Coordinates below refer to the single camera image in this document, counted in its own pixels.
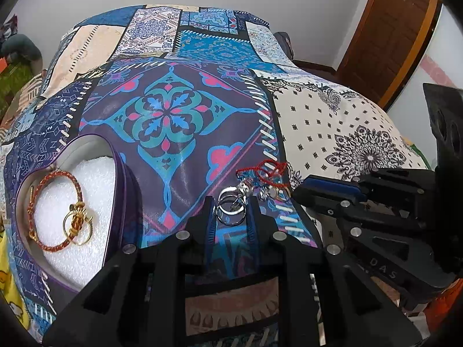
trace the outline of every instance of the pink stripe on wall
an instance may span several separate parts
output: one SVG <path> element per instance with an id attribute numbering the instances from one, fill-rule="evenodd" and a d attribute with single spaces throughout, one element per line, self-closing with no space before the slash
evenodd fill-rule
<path id="1" fill-rule="evenodd" d="M 445 71 L 443 71 L 427 54 L 423 56 L 423 59 L 420 62 L 420 67 L 422 67 L 437 84 L 456 87 Z"/>

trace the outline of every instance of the brown wooden door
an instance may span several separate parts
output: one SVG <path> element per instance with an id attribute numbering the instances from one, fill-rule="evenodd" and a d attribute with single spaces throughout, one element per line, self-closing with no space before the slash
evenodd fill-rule
<path id="1" fill-rule="evenodd" d="M 434 11 L 428 11 L 430 1 L 369 0 L 371 9 L 367 4 L 357 32 L 339 66 L 337 77 L 340 83 L 375 103 L 379 103 L 381 98 L 384 102 L 388 90 L 392 96 L 394 90 L 391 92 L 390 87 L 394 80 L 397 83 L 396 78 L 404 63 L 406 60 L 410 62 L 409 70 L 414 62 L 414 58 L 410 58 L 413 56 L 409 56 L 414 47 L 415 57 L 418 55 L 421 47 L 415 43 L 418 34 L 422 32 L 426 36 L 429 30 L 435 12 L 435 7 Z M 431 19 L 426 23 L 428 27 L 423 27 L 427 15 Z"/>

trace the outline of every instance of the door frame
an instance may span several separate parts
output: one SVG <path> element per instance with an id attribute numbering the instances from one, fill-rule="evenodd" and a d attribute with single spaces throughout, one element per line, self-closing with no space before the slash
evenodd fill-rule
<path id="1" fill-rule="evenodd" d="M 368 0 L 365 9 L 363 10 L 362 17 L 357 25 L 356 31 L 350 41 L 350 44 L 344 54 L 344 57 L 337 68 L 336 75 L 339 78 L 342 76 L 342 72 L 346 67 L 349 57 L 351 56 L 358 40 L 360 39 L 360 35 L 362 34 L 363 28 L 367 22 L 367 19 L 370 15 L 374 0 Z M 387 110 L 395 99 L 399 96 L 402 89 L 407 84 L 408 80 L 410 79 L 411 75 L 418 67 L 421 58 L 426 51 L 426 48 L 431 40 L 432 33 L 437 24 L 437 20 L 439 18 L 439 14 L 441 11 L 442 2 L 441 0 L 429 0 L 429 5 L 423 19 L 423 23 L 421 25 L 420 31 L 413 43 L 413 46 L 410 49 L 404 63 L 400 67 L 397 75 L 392 80 L 391 84 L 389 85 L 386 92 L 383 94 L 381 99 L 378 101 L 378 105 Z"/>

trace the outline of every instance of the white foam padding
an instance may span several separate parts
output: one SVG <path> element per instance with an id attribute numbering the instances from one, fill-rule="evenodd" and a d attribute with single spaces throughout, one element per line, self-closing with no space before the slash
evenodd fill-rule
<path id="1" fill-rule="evenodd" d="M 70 172 L 82 189 L 82 197 L 89 215 L 93 215 L 93 235 L 89 242 L 77 246 L 69 244 L 58 252 L 43 252 L 49 264 L 79 289 L 83 288 L 103 265 L 106 241 L 113 209 L 116 169 L 114 159 L 100 157 L 80 162 Z M 69 205 L 77 202 L 72 182 L 65 177 L 54 178 L 40 192 L 36 202 L 34 220 L 40 241 L 45 245 L 58 245 L 66 239 L 63 219 Z M 66 223 L 69 231 L 71 217 Z M 77 242 L 85 241 L 89 226 L 84 224 Z"/>

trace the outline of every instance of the patchwork tablecloth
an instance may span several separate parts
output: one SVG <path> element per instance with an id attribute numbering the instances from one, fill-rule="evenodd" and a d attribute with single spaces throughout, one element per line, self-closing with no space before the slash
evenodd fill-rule
<path id="1" fill-rule="evenodd" d="M 204 196 L 237 184 L 237 168 L 266 158 L 288 161 L 292 186 L 309 174 L 348 180 L 372 167 L 425 168 L 380 108 L 297 68 L 269 24 L 250 13 L 146 5 L 84 20 L 63 37 L 40 96 L 0 147 L 9 270 L 37 339 L 56 314 L 40 296 L 41 281 L 33 291 L 20 284 L 41 268 L 8 227 L 15 225 L 12 205 L 30 171 L 91 132 L 112 142 L 137 179 L 141 247 L 182 229 Z M 314 220 L 294 202 L 270 199 L 261 210 L 302 243 L 321 245 Z M 211 270 L 200 281 L 253 272 L 245 224 L 218 224 Z M 208 344 L 198 338 L 198 345 L 277 345 L 275 280 L 186 306 L 188 335 L 267 320 L 252 333 Z"/>

